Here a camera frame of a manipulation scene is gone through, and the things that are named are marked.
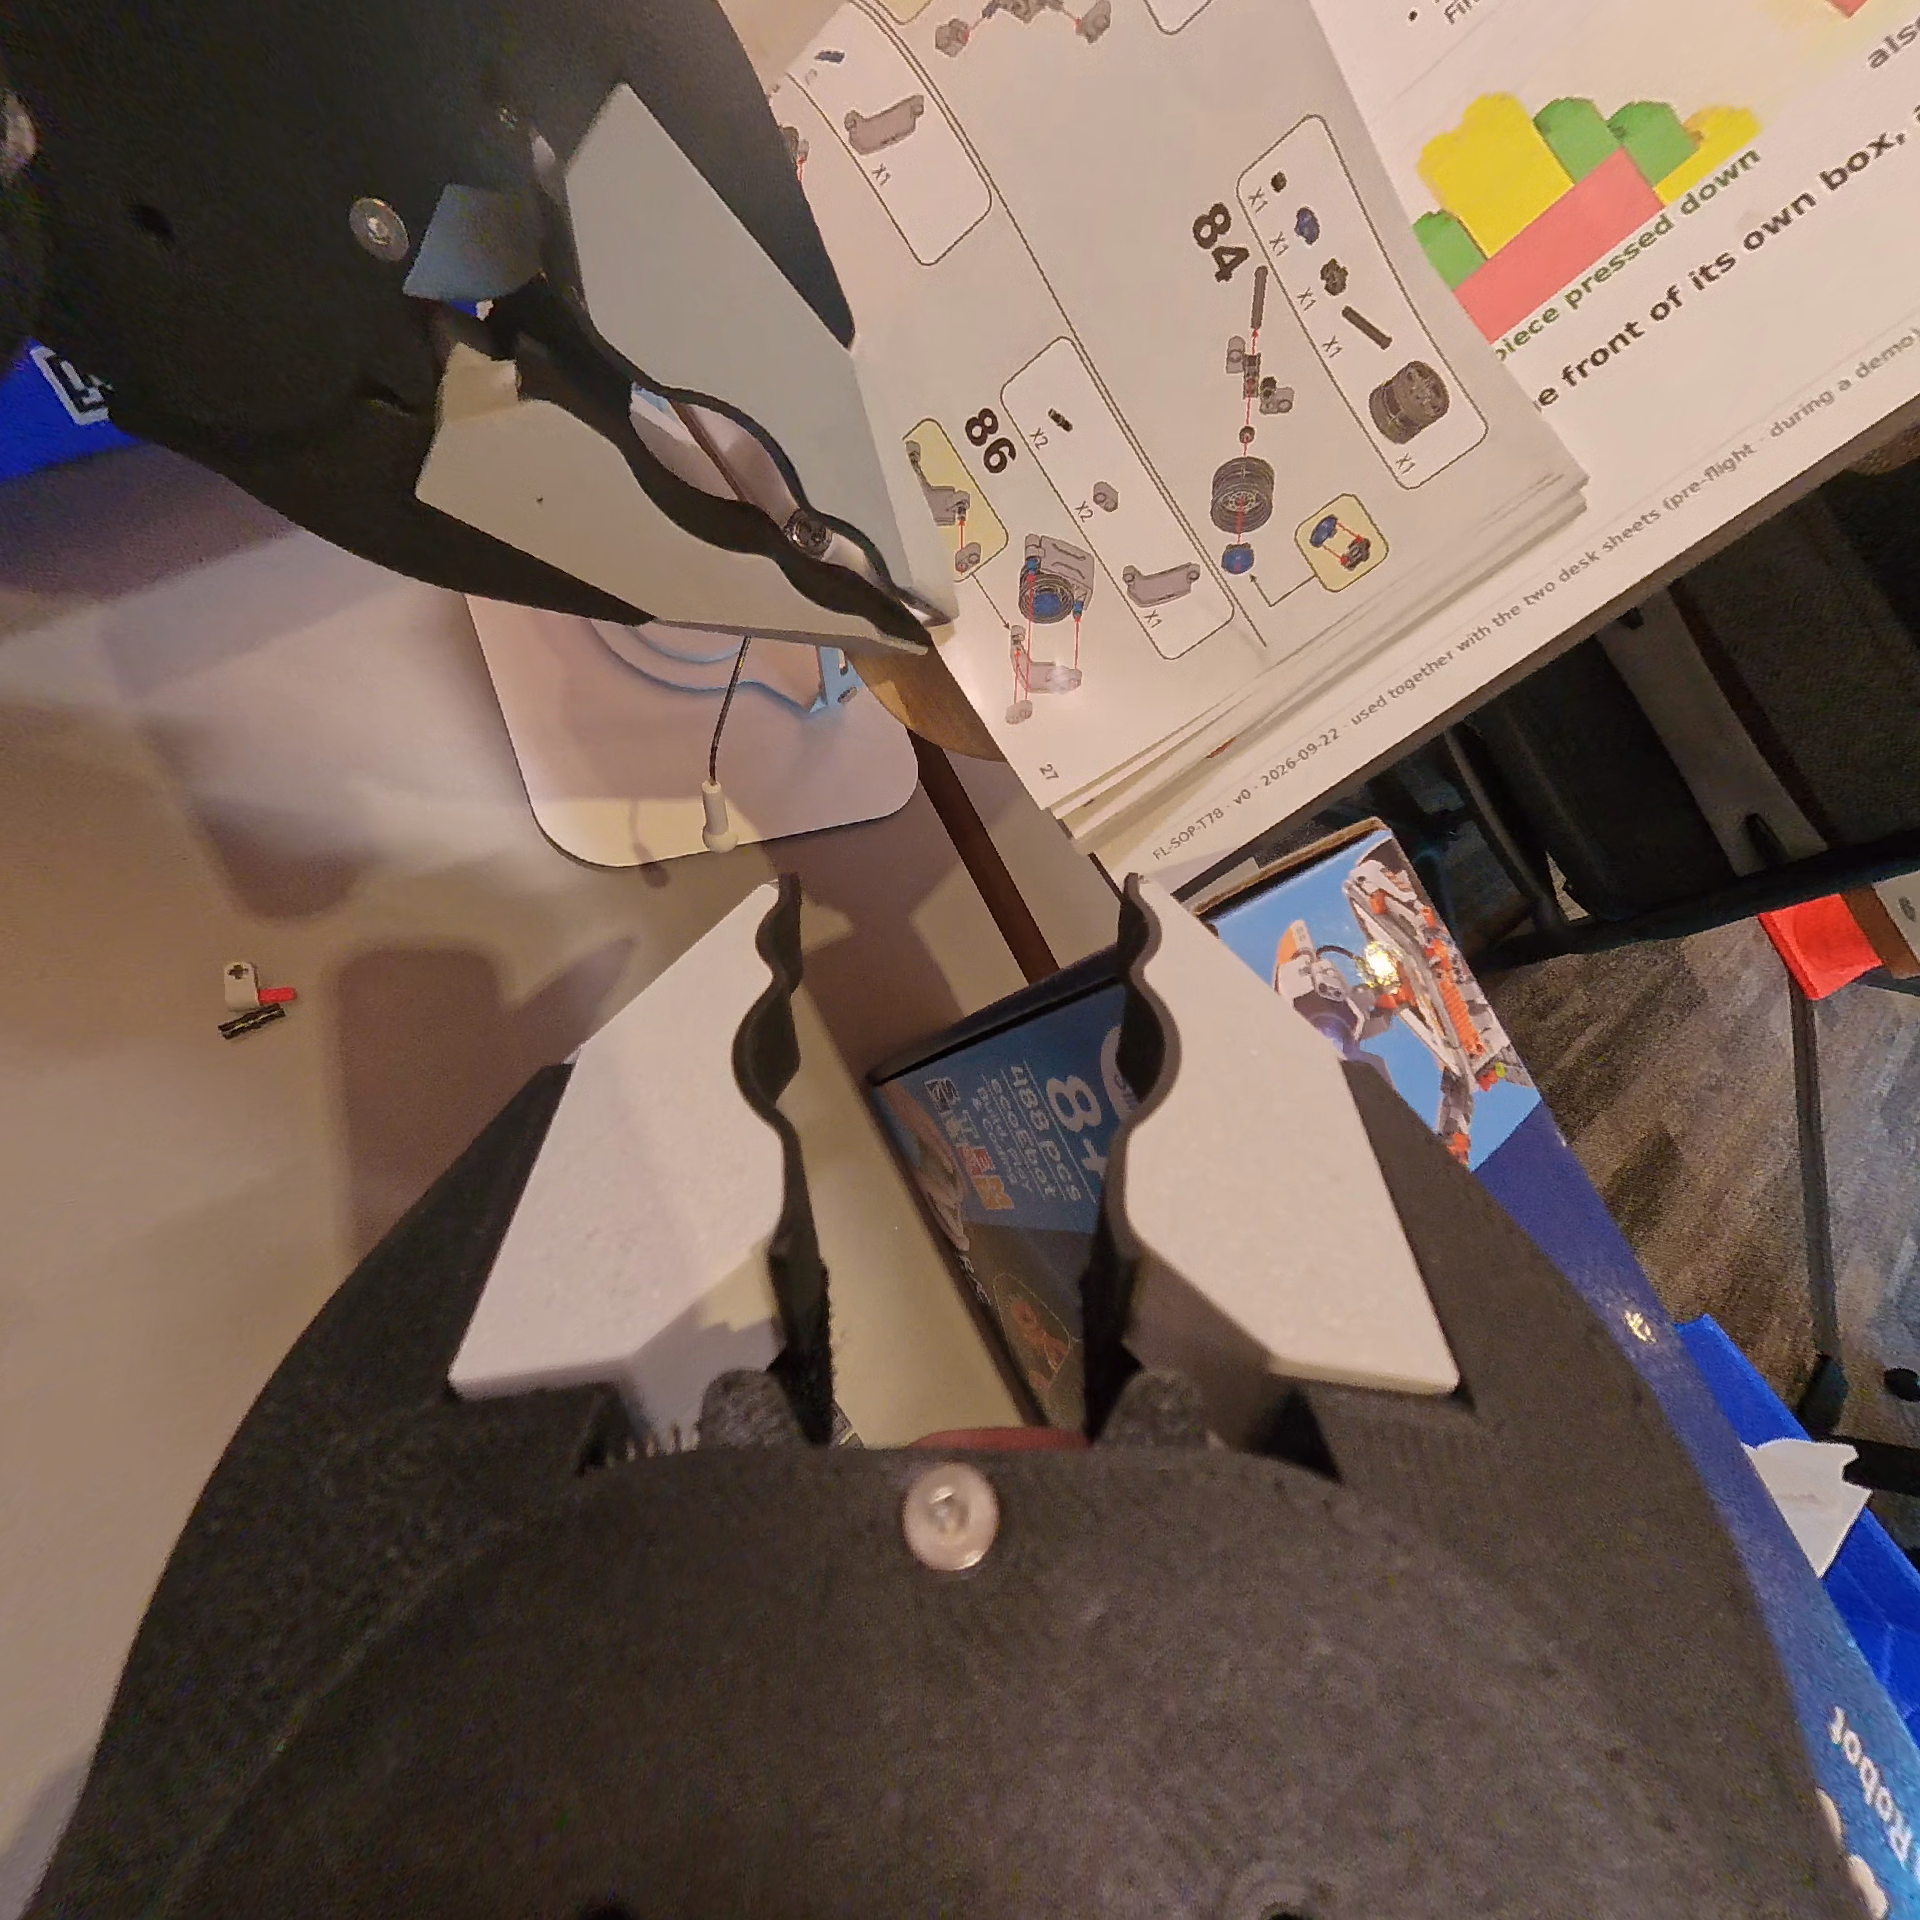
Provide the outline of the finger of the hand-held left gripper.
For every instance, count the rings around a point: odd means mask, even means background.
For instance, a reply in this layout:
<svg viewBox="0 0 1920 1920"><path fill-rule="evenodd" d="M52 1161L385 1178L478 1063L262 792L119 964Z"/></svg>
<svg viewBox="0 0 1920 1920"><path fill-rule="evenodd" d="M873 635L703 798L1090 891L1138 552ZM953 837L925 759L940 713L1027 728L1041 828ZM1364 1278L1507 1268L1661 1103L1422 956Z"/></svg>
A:
<svg viewBox="0 0 1920 1920"><path fill-rule="evenodd" d="M639 444L643 491L699 545L663 622L953 622L899 526L907 498L850 340L633 86L611 86L559 170L580 326L633 390L682 420L719 491Z"/></svg>
<svg viewBox="0 0 1920 1920"><path fill-rule="evenodd" d="M758 508L661 462L633 420L586 420L578 383L452 351L417 496L667 625L925 656L922 622L845 568L813 562Z"/></svg>

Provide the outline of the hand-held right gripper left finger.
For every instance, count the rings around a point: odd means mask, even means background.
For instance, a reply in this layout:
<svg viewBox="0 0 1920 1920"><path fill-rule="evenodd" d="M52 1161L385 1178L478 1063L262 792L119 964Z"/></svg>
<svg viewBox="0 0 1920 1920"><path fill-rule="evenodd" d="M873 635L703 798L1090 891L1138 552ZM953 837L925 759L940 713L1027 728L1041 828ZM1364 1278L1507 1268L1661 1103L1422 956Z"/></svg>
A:
<svg viewBox="0 0 1920 1920"><path fill-rule="evenodd" d="M758 884L568 1059L448 1385L609 1385L699 1405L773 1368L834 1401L827 1264L782 1099L800 1046L803 891Z"/></svg>

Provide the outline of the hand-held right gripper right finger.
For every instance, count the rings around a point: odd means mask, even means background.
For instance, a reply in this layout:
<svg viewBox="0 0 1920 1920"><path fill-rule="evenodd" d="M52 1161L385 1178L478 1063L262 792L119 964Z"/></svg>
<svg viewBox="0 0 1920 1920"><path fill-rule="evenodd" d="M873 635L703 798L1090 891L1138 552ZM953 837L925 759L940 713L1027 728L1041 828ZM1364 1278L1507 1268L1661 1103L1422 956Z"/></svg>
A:
<svg viewBox="0 0 1920 1920"><path fill-rule="evenodd" d="M1086 1419L1138 1373L1206 1425L1299 1385L1446 1401L1462 1384L1347 1064L1159 882L1123 882L1112 1142L1086 1264Z"/></svg>

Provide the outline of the robot kit box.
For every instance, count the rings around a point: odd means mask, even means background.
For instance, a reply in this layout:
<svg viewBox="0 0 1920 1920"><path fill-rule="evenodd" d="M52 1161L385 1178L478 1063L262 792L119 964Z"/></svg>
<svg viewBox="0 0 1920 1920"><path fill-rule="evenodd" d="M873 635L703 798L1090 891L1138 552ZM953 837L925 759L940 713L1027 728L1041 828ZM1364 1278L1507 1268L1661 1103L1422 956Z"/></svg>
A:
<svg viewBox="0 0 1920 1920"><path fill-rule="evenodd" d="M1386 822L1309 847L1200 918L1355 1068L1373 1069L1520 1223L1684 1439L1750 1573L1812 1741L1822 1812L1872 1916L1914 1916L1914 1739L1829 1598L1820 1566L1864 1510L1853 1447L1757 1468L1540 1103ZM874 1107L1019 1392L1082 1415L1079 1272L1104 1159L1134 1095L1116 1073L1112 949L997 1003L869 1073Z"/></svg>

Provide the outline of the blue bin with white tag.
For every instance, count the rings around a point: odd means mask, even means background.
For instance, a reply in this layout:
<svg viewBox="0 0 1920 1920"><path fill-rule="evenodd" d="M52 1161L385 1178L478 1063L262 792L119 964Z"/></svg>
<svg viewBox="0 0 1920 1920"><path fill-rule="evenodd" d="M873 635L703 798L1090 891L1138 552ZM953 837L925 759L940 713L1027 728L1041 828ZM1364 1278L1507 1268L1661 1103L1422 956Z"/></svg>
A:
<svg viewBox="0 0 1920 1920"><path fill-rule="evenodd" d="M119 445L108 388L57 351L29 344L1 382L1 480Z"/></svg>

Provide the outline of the white tablet stand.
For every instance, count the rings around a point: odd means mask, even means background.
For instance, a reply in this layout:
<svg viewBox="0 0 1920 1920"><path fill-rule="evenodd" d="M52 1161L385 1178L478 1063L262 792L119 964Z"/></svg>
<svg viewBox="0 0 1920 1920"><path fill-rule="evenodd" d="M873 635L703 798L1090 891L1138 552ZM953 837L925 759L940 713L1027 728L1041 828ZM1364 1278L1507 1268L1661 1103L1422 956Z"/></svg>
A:
<svg viewBox="0 0 1920 1920"><path fill-rule="evenodd" d="M635 430L671 467L703 454ZM925 656L712 634L469 593L466 613L547 840L597 867L857 828L922 781L884 704Z"/></svg>

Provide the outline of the orange floor cone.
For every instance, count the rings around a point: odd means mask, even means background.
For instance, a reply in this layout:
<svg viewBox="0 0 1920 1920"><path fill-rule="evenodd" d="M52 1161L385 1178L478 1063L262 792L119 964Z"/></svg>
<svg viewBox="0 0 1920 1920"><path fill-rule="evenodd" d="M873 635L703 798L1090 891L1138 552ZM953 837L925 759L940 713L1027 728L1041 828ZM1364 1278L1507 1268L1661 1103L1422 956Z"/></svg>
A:
<svg viewBox="0 0 1920 1920"><path fill-rule="evenodd" d="M1854 986L1917 996L1914 900L1890 882L1763 912L1760 925L1808 1003Z"/></svg>

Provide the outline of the black office chair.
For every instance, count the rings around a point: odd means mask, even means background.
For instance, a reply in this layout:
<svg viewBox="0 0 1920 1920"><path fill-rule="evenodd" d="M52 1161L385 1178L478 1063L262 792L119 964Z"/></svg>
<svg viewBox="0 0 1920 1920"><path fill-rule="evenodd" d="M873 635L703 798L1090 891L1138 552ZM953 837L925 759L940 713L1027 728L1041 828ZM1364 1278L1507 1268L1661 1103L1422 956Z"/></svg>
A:
<svg viewBox="0 0 1920 1920"><path fill-rule="evenodd" d="M1800 496L1376 775L1675 1316L1914 1445L1914 997L1760 913L1914 900L1914 462Z"/></svg>

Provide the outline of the blue plastic bin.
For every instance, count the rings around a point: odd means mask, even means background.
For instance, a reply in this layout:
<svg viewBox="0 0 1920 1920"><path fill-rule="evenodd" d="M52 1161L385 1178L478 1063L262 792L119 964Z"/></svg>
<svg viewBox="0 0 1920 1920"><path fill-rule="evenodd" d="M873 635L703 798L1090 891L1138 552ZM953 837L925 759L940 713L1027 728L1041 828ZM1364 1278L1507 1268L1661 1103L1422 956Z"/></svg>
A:
<svg viewBox="0 0 1920 1920"><path fill-rule="evenodd" d="M1812 1453L1836 1453L1834 1444L1812 1444L1802 1425L1766 1385L1757 1367L1709 1316L1675 1325L1681 1342L1706 1380L1727 1425L1750 1447L1754 1464L1790 1464L1797 1456L1812 1468ZM1866 1510L1836 1541L1816 1568L1836 1613L1858 1642L1860 1656L1882 1680L1888 1702L1917 1736L1917 1573L1883 1522Z"/></svg>

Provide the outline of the large white instruction sheet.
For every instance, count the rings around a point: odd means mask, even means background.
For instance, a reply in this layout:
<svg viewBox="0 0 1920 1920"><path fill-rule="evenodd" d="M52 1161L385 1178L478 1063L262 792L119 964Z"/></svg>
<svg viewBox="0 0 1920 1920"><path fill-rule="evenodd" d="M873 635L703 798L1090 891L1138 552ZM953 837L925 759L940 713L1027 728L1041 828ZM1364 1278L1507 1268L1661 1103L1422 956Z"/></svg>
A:
<svg viewBox="0 0 1920 1920"><path fill-rule="evenodd" d="M1577 521L1090 841L1181 884L1425 743L1645 587L1914 420L1914 3L1316 7L1410 213L1422 159L1555 102L1661 103L1695 157L1494 335L1586 473Z"/></svg>

